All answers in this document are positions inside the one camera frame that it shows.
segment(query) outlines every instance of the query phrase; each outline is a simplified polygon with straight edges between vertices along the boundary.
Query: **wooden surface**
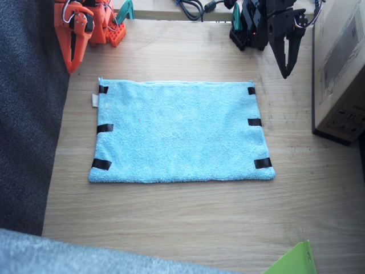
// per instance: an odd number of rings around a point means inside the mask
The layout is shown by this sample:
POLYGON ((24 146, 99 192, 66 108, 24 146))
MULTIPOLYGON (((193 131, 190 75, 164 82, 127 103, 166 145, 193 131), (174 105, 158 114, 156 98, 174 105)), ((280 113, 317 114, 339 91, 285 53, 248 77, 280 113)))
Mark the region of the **wooden surface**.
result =
MULTIPOLYGON (((118 10, 124 3, 124 0, 113 0, 114 9, 118 10)), ((201 0, 203 6, 210 0, 201 0)), ((188 20, 180 6, 176 6, 176 0, 134 0, 135 17, 137 19, 159 19, 159 20, 188 20)), ((196 8, 191 5, 185 5, 186 8, 195 12, 196 8)), ((308 18, 313 17, 314 4, 313 0, 297 0, 294 4, 295 9, 306 9, 308 18)), ((204 15, 205 21, 229 21, 232 19, 233 9, 228 10, 223 3, 217 4, 216 9, 204 15)))
POLYGON ((127 21, 117 48, 88 48, 72 75, 43 236, 262 273, 309 239, 318 273, 364 273, 365 186, 357 144, 311 133, 311 29, 282 79, 270 47, 240 52, 228 23, 127 21), (257 84, 277 177, 270 182, 90 184, 106 79, 257 84))

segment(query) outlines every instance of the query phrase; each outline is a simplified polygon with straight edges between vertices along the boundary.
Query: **green paper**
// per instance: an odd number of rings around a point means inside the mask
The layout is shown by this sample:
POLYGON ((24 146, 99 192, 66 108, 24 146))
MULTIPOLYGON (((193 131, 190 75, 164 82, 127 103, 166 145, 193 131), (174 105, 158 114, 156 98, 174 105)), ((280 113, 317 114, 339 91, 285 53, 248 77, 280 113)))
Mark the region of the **green paper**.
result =
POLYGON ((265 274, 317 274, 309 241, 297 244, 265 274))

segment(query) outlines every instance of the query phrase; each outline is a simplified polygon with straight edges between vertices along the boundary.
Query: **gray carpet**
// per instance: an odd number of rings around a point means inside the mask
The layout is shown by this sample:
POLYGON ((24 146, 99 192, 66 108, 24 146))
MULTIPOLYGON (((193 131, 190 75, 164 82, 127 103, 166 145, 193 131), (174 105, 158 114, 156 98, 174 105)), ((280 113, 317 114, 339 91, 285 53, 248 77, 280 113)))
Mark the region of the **gray carpet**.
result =
POLYGON ((0 12, 0 227, 40 235, 69 75, 54 2, 0 12))
POLYGON ((0 229, 1 273, 233 274, 116 250, 83 247, 0 229))

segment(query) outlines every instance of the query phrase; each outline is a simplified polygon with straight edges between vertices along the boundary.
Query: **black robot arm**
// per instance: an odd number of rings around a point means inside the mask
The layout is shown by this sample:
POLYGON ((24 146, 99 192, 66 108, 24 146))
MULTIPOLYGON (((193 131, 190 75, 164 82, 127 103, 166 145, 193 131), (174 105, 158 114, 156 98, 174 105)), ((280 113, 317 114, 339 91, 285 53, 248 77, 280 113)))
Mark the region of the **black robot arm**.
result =
POLYGON ((224 0, 227 8, 234 7, 229 36, 241 51, 245 47, 264 50, 270 43, 280 72, 286 79, 297 62, 306 28, 321 12, 322 1, 315 0, 314 18, 308 23, 305 9, 293 10, 296 0, 243 0, 241 12, 237 0, 224 0), (285 38, 289 40, 287 64, 285 38))

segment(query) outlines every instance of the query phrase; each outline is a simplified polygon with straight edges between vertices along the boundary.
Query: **black tape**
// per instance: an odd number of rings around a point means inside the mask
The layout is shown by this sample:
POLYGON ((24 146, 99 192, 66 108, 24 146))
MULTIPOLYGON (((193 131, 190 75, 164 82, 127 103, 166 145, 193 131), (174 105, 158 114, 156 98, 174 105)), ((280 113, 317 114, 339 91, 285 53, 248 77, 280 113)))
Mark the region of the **black tape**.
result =
POLYGON ((262 126, 261 119, 247 119, 249 121, 249 126, 262 126))
POLYGON ((109 170, 111 164, 112 162, 95 158, 94 161, 92 161, 91 167, 96 167, 100 170, 109 170))
POLYGON ((255 167, 257 170, 260 168, 272 167, 270 158, 264 158, 260 160, 255 160, 255 167))
POLYGON ((108 88, 109 87, 104 87, 104 86, 101 86, 99 85, 99 93, 107 93, 108 92, 108 88))
POLYGON ((256 90, 254 87, 249 87, 248 90, 249 90, 249 95, 256 94, 256 90))
POLYGON ((97 127, 96 131, 98 133, 100 133, 100 132, 111 132, 111 131, 113 131, 113 128, 114 128, 113 124, 101 124, 97 127))

